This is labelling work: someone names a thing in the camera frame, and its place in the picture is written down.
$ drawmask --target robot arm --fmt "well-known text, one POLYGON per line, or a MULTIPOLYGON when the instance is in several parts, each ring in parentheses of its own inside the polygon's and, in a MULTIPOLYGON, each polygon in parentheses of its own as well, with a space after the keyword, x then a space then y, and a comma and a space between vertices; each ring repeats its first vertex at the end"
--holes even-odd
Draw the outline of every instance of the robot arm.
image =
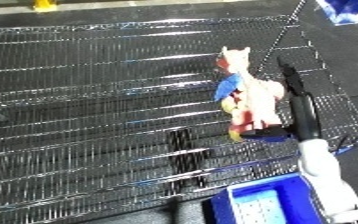
POLYGON ((299 141, 300 174, 312 186, 328 223, 358 223, 358 196, 341 178, 340 165, 321 137, 321 128, 313 96, 306 92, 297 71, 278 60, 291 92, 291 131, 299 141))

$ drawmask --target blue plush wing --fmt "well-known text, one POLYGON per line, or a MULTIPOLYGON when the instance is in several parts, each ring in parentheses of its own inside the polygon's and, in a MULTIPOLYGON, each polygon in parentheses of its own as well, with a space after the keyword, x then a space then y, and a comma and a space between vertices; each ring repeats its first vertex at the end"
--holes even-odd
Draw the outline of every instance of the blue plush wing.
POLYGON ((222 80, 215 91, 215 101, 219 101, 228 97, 232 92, 237 89, 240 82, 242 82, 242 79, 239 74, 230 75, 229 77, 222 80))

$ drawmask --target yellow object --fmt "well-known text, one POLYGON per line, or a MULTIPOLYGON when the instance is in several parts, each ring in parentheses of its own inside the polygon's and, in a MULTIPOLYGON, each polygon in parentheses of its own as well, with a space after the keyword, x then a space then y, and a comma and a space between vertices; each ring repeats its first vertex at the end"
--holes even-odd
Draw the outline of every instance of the yellow object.
POLYGON ((238 133, 237 131, 229 130, 229 136, 235 142, 244 141, 243 138, 241 138, 240 133, 238 133))
POLYGON ((223 99, 221 101, 221 107, 223 109, 223 111, 225 111, 226 113, 231 114, 233 109, 235 109, 237 107, 236 102, 234 101, 233 97, 226 97, 225 99, 223 99))
POLYGON ((56 11, 56 0, 35 0, 34 9, 37 12, 56 11))

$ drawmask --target stuffed animal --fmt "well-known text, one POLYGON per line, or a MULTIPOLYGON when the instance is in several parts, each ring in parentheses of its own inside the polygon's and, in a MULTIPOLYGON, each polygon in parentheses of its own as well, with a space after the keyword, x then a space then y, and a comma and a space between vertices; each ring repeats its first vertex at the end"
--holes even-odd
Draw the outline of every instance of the stuffed animal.
POLYGON ((219 83, 215 101, 220 101, 223 111, 231 114, 229 136, 236 142, 244 139, 241 133, 280 125, 276 114, 276 102, 285 94, 280 82, 259 80, 249 72, 251 49, 228 50, 222 52, 216 63, 226 77, 219 83))

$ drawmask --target plush toy ear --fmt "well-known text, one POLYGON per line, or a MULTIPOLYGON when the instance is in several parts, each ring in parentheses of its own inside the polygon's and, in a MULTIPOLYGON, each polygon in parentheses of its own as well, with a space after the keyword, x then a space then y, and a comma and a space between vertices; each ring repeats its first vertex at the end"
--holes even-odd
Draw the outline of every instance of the plush toy ear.
POLYGON ((227 47, 226 47, 226 46, 223 46, 223 47, 222 47, 222 53, 223 53, 223 55, 225 55, 226 52, 227 52, 227 47))
POLYGON ((244 48, 244 50, 242 50, 244 55, 249 55, 249 53, 251 52, 251 48, 250 47, 246 47, 244 48))

